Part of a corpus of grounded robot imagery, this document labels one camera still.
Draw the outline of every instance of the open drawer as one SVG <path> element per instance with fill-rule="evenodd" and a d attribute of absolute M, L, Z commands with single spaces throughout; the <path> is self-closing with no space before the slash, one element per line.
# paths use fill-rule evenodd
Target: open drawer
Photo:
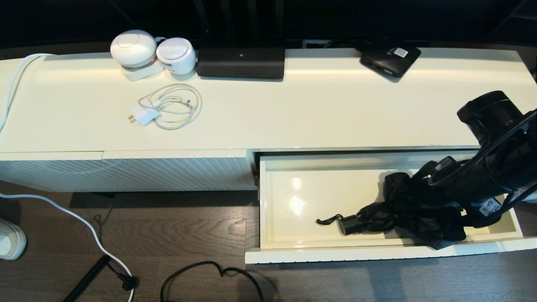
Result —
<path fill-rule="evenodd" d="M 261 157 L 260 246 L 246 252 L 246 263 L 425 258 L 537 248 L 537 238 L 523 237 L 514 210 L 489 227 L 466 228 L 464 241 L 441 250 L 417 245 L 395 231 L 343 236 L 337 223 L 315 223 L 383 201 L 385 175 L 412 175 L 427 161 L 447 155 L 463 160 L 475 151 Z"/>

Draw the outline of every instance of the white cable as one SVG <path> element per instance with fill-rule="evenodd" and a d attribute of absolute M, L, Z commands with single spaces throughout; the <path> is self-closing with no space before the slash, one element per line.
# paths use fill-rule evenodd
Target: white cable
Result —
<path fill-rule="evenodd" d="M 97 232 L 95 232 L 95 229 L 93 228 L 93 226 L 89 222 L 87 222 L 84 218 L 80 217 L 78 214 L 76 214 L 74 212 L 71 212 L 71 211 L 67 210 L 66 208 L 58 205 L 55 202 L 53 202 L 52 200 L 50 200 L 50 199 L 48 199 L 46 197 L 43 197 L 43 196 L 39 196 L 39 195 L 31 195 L 31 194 L 6 195 L 6 194 L 0 193 L 0 197 L 2 197 L 2 198 L 36 198 L 36 199 L 41 199 L 41 200 L 44 200 L 44 201 L 50 203 L 51 205 L 53 205 L 58 210 L 60 210 L 62 212 L 65 212 L 65 213 L 75 217 L 76 219 L 82 221 L 84 224 L 86 224 L 88 226 L 88 228 L 90 228 L 91 233 L 93 234 L 93 237 L 95 238 L 95 241 L 97 242 L 97 245 L 99 246 L 99 249 L 101 251 L 103 251 L 103 253 L 105 253 L 106 255 L 110 256 L 110 258 L 112 258 L 114 261 L 116 261 L 117 264 L 119 264 L 121 267 L 123 267 L 123 269 L 125 270 L 125 272 L 129 276 L 131 276 L 131 277 L 133 276 L 133 274 L 130 272 L 130 270 L 127 267 L 127 265 L 123 263 L 123 261 L 119 260 L 119 258 L 117 258 L 116 256 L 112 255 L 109 251 L 107 251 L 103 247 L 103 245 L 99 241 L 99 237 L 97 236 Z M 134 289 L 132 289 L 130 291 L 130 296 L 129 296 L 128 302 L 132 301 L 133 295 L 134 295 Z"/>
<path fill-rule="evenodd" d="M 177 92 L 182 91 L 182 90 L 190 91 L 191 93 L 193 93 L 195 96 L 195 102 L 191 102 L 190 99 L 187 101 L 184 101 L 183 97 L 177 95 Z M 147 102 L 144 102 L 144 100 L 149 100 L 151 105 L 148 105 Z M 162 116 L 160 115 L 158 117 L 155 117 L 155 125 L 165 130 L 177 130 L 190 124 L 198 117 L 198 115 L 201 112 L 201 108 L 203 107 L 201 94 L 196 88 L 188 84 L 172 84 L 172 85 L 164 86 L 144 96 L 143 98 L 139 99 L 138 104 L 139 106 L 148 110 L 155 110 L 158 112 L 184 116 L 183 118 L 176 119 L 176 120 L 164 120 Z M 181 111 L 167 110 L 166 108 L 171 106 L 172 104 L 180 104 L 184 106 L 187 109 L 187 111 L 181 112 Z M 170 126 L 164 126 L 163 123 L 178 124 L 178 125 L 170 127 Z"/>
<path fill-rule="evenodd" d="M 22 67 L 24 67 L 25 63 L 28 62 L 29 60 L 35 60 L 38 57 L 49 56 L 49 55 L 54 55 L 54 54 L 31 54 L 25 57 L 24 59 L 22 59 L 22 61 L 19 63 L 19 66 L 17 66 L 17 69 L 15 69 L 15 72 L 11 76 L 11 80 L 9 81 L 8 88 L 6 89 L 6 92 L 5 92 L 4 110 L 2 111 L 2 120 L 0 121 L 0 131 L 2 131 L 2 129 L 4 128 L 5 122 L 8 119 L 8 113 L 11 107 L 11 93 L 12 93 L 13 87 L 16 87 L 19 84 L 20 78 L 22 78 L 23 73 L 24 73 L 23 71 L 20 74 L 20 77 L 17 79 L 17 75 L 19 74 L 19 71 L 22 69 Z"/>

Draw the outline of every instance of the sticker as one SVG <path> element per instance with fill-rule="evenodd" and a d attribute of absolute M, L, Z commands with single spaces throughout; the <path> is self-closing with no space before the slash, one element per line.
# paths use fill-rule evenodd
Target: sticker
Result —
<path fill-rule="evenodd" d="M 406 50 L 404 50 L 403 48 L 397 48 L 395 51 L 394 51 L 394 54 L 400 56 L 400 57 L 406 57 L 408 52 Z"/>
<path fill-rule="evenodd" d="M 496 201 L 494 198 L 491 198 L 479 208 L 479 211 L 481 212 L 481 214 L 487 217 L 488 215 L 498 211 L 501 207 L 502 206 L 498 201 Z"/>
<path fill-rule="evenodd" d="M 441 169 L 446 168 L 447 166 L 449 166 L 450 164 L 452 164 L 454 162 L 455 162 L 455 160 L 451 156 L 448 156 L 448 157 L 444 158 L 443 160 L 441 160 L 436 165 L 436 167 L 434 167 L 434 169 L 436 171 L 440 171 Z"/>

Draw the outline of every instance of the wooden floor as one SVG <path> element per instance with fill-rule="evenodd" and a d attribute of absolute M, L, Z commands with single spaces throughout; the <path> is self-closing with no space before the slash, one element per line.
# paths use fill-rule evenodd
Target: wooden floor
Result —
<path fill-rule="evenodd" d="M 50 193 L 0 184 L 0 192 L 38 193 L 70 206 L 96 225 L 102 243 L 140 277 L 135 301 L 159 301 L 162 282 L 200 261 L 249 270 L 266 301 L 537 301 L 537 250 L 490 255 L 331 263 L 245 265 L 258 244 L 256 192 L 122 193 L 112 197 Z M 0 301 L 62 301 L 101 257 L 81 222 L 43 201 L 0 200 L 0 215 L 28 237 L 24 255 L 0 261 Z M 524 235 L 537 235 L 537 204 L 517 209 Z M 103 270 L 79 301 L 126 301 L 128 292 Z M 220 278 L 213 267 L 190 270 L 170 301 L 257 301 L 243 276 Z"/>

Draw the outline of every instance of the round white device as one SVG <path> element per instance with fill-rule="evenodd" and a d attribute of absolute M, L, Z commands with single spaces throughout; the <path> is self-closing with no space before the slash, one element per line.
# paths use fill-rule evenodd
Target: round white device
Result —
<path fill-rule="evenodd" d="M 185 75 L 196 65 L 196 53 L 187 39 L 171 38 L 157 47 L 157 58 L 164 68 L 176 75 Z"/>
<path fill-rule="evenodd" d="M 110 53 L 121 64 L 121 73 L 131 81 L 158 74 L 164 67 L 157 60 L 157 42 L 148 32 L 130 30 L 115 37 Z"/>
<path fill-rule="evenodd" d="M 148 32 L 131 30 L 119 34 L 110 45 L 112 58 L 125 67 L 142 67 L 155 57 L 157 42 Z"/>

